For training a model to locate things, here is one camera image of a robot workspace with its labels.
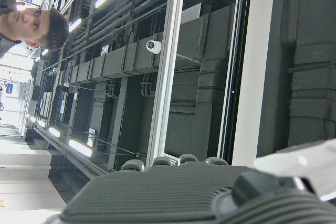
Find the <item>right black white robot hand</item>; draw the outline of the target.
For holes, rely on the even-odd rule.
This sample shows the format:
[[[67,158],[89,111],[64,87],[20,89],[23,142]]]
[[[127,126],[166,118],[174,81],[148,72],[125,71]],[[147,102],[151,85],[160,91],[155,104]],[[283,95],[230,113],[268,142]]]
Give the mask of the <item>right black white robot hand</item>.
[[[127,161],[92,179],[47,223],[335,223],[335,140],[291,146],[251,167],[184,154]]]

